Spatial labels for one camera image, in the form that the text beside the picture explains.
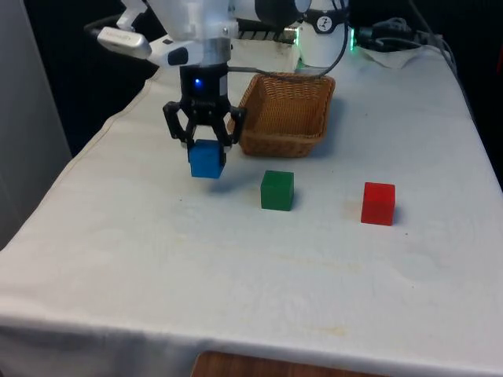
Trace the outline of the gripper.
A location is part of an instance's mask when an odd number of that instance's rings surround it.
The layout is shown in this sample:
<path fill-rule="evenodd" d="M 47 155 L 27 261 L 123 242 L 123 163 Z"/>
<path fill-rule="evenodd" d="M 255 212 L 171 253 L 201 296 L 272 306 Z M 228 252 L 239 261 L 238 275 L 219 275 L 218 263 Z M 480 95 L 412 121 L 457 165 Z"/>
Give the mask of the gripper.
<path fill-rule="evenodd" d="M 175 140 L 184 148 L 191 149 L 195 141 L 196 121 L 209 117 L 219 143 L 220 161 L 226 161 L 226 153 L 240 141 L 247 115 L 246 108 L 232 106 L 228 97 L 227 63 L 208 66 L 187 65 L 180 67 L 182 98 L 163 106 L 166 123 Z M 182 110 L 188 122 L 182 127 L 178 112 Z M 229 134 L 224 118 L 230 115 L 233 129 Z"/>

